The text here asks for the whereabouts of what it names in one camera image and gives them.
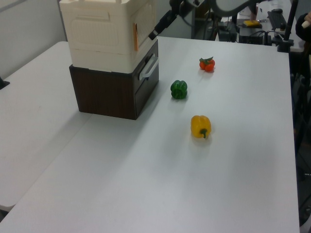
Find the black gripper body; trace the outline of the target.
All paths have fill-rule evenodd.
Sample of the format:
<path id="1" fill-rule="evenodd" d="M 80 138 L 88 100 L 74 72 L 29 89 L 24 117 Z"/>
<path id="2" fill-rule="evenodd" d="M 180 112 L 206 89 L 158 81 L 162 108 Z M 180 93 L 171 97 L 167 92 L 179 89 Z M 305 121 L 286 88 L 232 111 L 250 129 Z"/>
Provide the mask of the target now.
<path id="1" fill-rule="evenodd" d="M 185 3 L 183 0 L 169 0 L 169 4 L 174 15 L 184 15 Z"/>

